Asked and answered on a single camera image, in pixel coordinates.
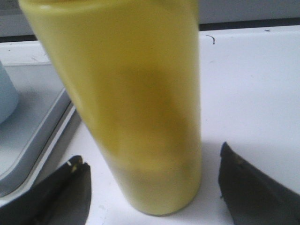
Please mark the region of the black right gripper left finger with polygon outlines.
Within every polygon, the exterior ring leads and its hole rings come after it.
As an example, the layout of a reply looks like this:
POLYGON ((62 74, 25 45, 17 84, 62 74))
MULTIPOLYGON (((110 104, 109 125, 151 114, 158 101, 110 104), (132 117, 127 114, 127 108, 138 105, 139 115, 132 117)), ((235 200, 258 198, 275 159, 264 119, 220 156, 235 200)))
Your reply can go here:
POLYGON ((0 208, 2 225, 84 225, 92 196, 90 166, 79 155, 0 208))

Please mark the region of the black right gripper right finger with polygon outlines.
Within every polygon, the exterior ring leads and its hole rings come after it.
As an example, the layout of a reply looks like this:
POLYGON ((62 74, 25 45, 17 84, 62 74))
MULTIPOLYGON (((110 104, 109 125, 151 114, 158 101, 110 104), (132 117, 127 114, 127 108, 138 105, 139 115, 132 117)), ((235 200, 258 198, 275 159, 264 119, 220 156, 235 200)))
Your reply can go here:
POLYGON ((258 170, 225 142, 218 183, 235 225, 298 225, 300 196, 258 170))

